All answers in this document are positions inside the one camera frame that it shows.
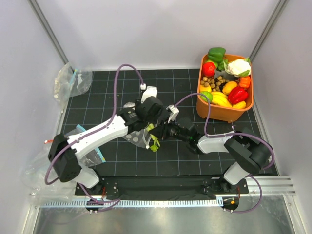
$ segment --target white wall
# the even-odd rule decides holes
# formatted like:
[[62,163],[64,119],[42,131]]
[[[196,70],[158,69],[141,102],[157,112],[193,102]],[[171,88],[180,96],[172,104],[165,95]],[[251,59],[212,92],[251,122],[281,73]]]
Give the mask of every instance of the white wall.
[[26,0],[1,1],[0,34],[0,232],[20,234],[29,208],[20,173],[53,137],[62,62]]
[[255,100],[277,154],[280,173],[291,176],[310,230],[311,11],[311,1],[289,1],[253,62]]
[[199,67],[210,47],[249,56],[278,0],[38,0],[77,67]]

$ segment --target cable connector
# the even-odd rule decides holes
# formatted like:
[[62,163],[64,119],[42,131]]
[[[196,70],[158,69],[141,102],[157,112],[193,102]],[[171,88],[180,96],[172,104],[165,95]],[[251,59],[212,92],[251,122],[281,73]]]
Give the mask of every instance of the cable connector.
[[140,89],[141,89],[141,90],[146,90],[146,84],[141,84],[141,85],[140,85]]

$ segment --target lime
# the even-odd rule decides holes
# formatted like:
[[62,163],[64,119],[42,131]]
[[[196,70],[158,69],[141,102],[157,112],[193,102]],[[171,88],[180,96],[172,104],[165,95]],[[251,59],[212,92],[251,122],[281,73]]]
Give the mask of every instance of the lime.
[[[205,95],[209,99],[209,103],[213,100],[213,95],[209,93],[208,91],[200,92],[201,94]],[[206,98],[202,95],[200,95],[200,98],[203,99],[205,102],[207,102]]]

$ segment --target orange bell pepper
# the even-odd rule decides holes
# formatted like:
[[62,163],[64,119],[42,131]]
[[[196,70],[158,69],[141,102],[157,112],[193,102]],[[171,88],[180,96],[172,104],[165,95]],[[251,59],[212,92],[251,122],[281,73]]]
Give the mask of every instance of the orange bell pepper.
[[250,79],[250,77],[241,77],[241,78],[239,78],[238,86],[240,86],[244,89],[248,89],[251,82],[252,82],[252,80]]

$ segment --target red bell pepper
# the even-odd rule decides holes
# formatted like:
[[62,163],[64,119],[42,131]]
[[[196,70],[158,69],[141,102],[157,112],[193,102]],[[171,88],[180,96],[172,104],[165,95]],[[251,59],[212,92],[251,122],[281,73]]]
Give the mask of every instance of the red bell pepper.
[[235,105],[241,101],[246,100],[248,97],[247,91],[245,91],[242,87],[237,86],[232,89],[229,94],[228,100],[232,105]]
[[216,66],[212,62],[203,64],[202,72],[206,77],[212,77],[215,75]]

